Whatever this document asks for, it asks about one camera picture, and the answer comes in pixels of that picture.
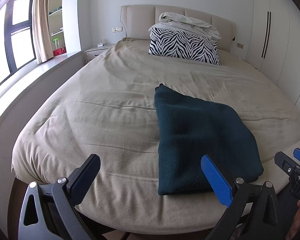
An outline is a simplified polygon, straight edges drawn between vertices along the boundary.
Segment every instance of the zebra print pillow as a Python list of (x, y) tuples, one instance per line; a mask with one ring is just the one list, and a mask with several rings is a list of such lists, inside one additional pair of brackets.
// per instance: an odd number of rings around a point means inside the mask
[(153, 27), (149, 54), (220, 65), (217, 42), (192, 33)]

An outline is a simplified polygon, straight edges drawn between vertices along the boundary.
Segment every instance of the silver screw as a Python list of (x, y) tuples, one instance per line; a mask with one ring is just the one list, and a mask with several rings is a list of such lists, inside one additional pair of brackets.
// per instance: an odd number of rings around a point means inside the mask
[(34, 188), (36, 185), (37, 185), (37, 183), (36, 183), (35, 181), (32, 181), (32, 182), (29, 184), (29, 187), (30, 187), (30, 188)]
[(235, 182), (238, 184), (243, 184), (244, 183), (244, 179), (243, 178), (236, 178)]
[(65, 177), (61, 177), (61, 178), (58, 179), (58, 183), (59, 184), (62, 184), (64, 182), (66, 182), (66, 181), (67, 181), (67, 179)]
[(266, 186), (267, 186), (267, 187), (272, 187), (272, 183), (269, 182), (269, 181), (267, 181), (267, 182), (266, 182)]

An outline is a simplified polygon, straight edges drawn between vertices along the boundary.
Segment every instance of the mattress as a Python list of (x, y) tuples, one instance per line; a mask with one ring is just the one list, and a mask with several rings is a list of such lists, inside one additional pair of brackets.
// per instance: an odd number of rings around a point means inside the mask
[(148, 54), (149, 41), (127, 39), (63, 84), (20, 133), (12, 173), (30, 183), (69, 176), (92, 153), (101, 170), (77, 210), (112, 228), (177, 234), (213, 227), (226, 207), (213, 192), (158, 195), (159, 127), (154, 89), (231, 106), (255, 136), (276, 192), (288, 176), (274, 164), (300, 148), (300, 112), (263, 74), (220, 50), (221, 66)]

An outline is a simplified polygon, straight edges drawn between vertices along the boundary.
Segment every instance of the folded sweater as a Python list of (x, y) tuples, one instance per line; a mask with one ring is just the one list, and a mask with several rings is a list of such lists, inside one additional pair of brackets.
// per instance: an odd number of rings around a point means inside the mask
[(253, 134), (224, 104), (182, 95), (163, 84), (155, 90), (159, 143), (159, 195), (212, 190), (201, 170), (209, 153), (234, 178), (254, 181), (263, 167)]

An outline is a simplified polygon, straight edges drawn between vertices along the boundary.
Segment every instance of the white window ledge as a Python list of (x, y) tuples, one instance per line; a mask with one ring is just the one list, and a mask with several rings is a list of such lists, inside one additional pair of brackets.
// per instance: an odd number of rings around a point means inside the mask
[(26, 88), (30, 88), (30, 85), (33, 84), (34, 81), (40, 80), (40, 78), (43, 78), (45, 76), (44, 74), (47, 74), (52, 68), (63, 65), (69, 59), (81, 53), (82, 52), (79, 51), (59, 55), (40, 65), (37, 65), (34, 60), (13, 74), (0, 86), (0, 116), (11, 106), (12, 102), (22, 91)]

